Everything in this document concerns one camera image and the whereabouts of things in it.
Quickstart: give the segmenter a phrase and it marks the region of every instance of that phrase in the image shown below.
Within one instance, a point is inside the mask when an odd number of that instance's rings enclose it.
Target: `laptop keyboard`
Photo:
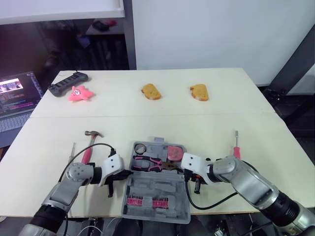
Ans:
[[[30,117],[30,113],[0,120],[0,132],[21,128]]]

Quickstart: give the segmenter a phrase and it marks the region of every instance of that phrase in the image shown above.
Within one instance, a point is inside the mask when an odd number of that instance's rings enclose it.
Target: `white wall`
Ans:
[[[312,95],[315,93],[315,64],[288,92],[288,95]]]
[[[242,67],[267,85],[315,23],[314,0],[133,0],[137,69]]]

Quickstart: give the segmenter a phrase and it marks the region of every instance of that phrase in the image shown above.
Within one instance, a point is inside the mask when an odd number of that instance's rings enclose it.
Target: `screwdriver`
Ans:
[[[73,157],[74,157],[74,149],[75,149],[75,143],[73,143],[71,154],[69,156],[69,161],[71,161],[73,159]]]
[[[238,130],[235,130],[235,147],[233,148],[233,155],[241,159],[240,147],[238,146]]]

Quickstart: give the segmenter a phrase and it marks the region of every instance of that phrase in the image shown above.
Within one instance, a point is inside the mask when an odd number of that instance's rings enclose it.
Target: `laptop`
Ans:
[[[0,78],[0,148],[12,144],[42,96],[33,72]]]

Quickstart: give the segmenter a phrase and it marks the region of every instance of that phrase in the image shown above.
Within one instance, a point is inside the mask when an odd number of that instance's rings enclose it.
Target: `laptop screen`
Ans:
[[[42,96],[33,72],[0,78],[0,116],[33,109]]]

